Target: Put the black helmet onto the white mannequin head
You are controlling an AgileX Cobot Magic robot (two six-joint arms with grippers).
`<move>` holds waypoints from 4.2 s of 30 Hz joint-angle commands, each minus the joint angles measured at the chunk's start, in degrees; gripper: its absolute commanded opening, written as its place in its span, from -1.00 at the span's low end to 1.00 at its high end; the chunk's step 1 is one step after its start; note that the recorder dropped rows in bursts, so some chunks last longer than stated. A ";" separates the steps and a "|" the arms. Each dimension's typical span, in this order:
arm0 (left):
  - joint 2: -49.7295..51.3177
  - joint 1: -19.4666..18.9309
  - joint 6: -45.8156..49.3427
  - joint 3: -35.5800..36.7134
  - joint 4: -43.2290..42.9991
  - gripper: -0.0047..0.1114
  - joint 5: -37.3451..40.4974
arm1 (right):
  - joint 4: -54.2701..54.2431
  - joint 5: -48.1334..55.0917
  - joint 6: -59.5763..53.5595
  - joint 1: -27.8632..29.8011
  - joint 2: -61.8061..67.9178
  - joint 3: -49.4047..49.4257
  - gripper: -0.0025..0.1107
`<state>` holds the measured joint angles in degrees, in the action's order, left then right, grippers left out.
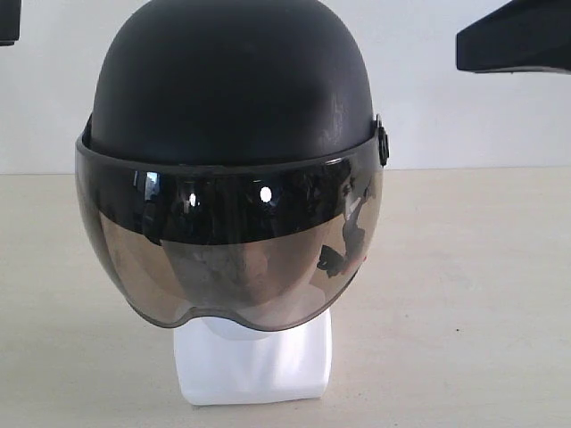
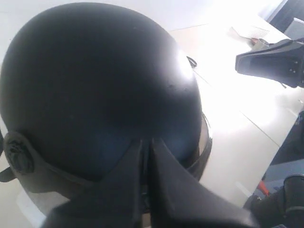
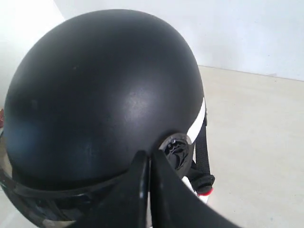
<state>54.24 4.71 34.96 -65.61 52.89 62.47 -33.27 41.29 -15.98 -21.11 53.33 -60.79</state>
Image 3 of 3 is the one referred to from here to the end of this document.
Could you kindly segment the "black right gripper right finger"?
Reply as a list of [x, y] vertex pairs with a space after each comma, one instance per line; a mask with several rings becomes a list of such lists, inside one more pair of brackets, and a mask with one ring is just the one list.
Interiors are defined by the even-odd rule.
[[177, 176], [162, 151], [151, 154], [154, 228], [237, 228], [203, 203]]

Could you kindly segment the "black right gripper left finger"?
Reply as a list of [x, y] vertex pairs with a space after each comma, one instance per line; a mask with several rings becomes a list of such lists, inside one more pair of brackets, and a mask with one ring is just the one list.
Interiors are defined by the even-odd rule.
[[150, 178], [149, 156], [139, 151], [110, 194], [70, 228], [145, 228]]

